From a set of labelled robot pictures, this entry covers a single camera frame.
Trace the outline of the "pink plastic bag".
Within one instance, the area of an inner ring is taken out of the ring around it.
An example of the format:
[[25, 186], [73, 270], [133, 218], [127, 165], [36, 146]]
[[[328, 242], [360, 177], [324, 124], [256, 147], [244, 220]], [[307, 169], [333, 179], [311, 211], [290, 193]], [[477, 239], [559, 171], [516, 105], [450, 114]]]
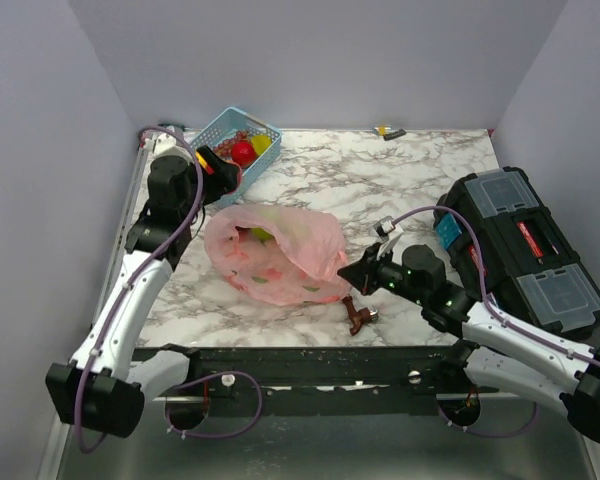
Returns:
[[[274, 238], [260, 241], [251, 228]], [[348, 265], [346, 242], [330, 213], [259, 204], [222, 209], [207, 223], [212, 266], [235, 289], [276, 306], [338, 302], [351, 290], [337, 271]]]

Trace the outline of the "red fake fruit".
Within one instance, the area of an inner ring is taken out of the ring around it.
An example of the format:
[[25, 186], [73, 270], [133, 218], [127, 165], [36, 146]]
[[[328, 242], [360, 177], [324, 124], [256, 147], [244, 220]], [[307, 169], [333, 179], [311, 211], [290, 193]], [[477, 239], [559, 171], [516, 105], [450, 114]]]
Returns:
[[196, 158], [207, 174], [213, 175], [220, 171], [221, 158], [210, 147], [197, 148]]

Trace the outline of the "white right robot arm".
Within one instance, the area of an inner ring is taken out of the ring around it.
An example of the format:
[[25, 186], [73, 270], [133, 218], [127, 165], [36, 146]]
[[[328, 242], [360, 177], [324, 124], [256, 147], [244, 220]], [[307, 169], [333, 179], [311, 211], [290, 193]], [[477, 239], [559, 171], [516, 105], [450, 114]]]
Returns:
[[440, 367], [449, 390], [495, 388], [532, 400], [565, 416], [580, 434], [600, 444], [600, 345], [560, 338], [481, 302], [449, 281], [443, 262], [426, 245], [414, 245], [399, 263], [380, 244], [339, 269], [363, 295], [378, 289], [411, 301], [434, 329], [470, 351]]

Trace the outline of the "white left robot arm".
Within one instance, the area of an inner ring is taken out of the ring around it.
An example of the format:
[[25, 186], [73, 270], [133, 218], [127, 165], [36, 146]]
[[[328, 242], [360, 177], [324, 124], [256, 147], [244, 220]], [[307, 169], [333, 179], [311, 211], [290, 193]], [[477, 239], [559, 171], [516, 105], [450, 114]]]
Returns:
[[242, 169], [208, 148], [192, 160], [155, 158], [148, 199], [132, 225], [119, 276], [95, 324], [65, 364], [50, 366], [45, 384], [60, 420], [78, 437], [86, 430], [128, 437], [146, 403], [174, 388], [194, 393], [202, 380], [191, 351], [167, 345], [131, 364], [139, 335], [157, 296], [192, 240], [191, 225], [207, 204], [234, 192]]

